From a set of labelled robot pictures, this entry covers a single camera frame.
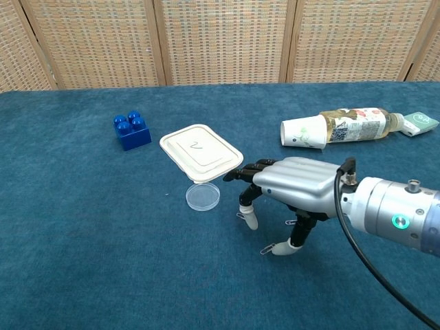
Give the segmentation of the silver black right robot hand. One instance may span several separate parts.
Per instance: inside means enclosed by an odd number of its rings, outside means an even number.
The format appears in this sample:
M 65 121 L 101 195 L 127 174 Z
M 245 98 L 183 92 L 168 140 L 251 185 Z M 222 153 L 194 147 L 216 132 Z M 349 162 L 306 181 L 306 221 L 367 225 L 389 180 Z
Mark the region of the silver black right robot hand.
M 253 201 L 265 195 L 296 214 L 290 237 L 272 244 L 270 252 L 287 256 L 299 251 L 318 221 L 336 216 L 334 180 L 338 165 L 305 157 L 260 159 L 228 171 L 223 181 L 242 180 L 250 185 L 239 195 L 239 216 L 251 230 L 258 228 Z

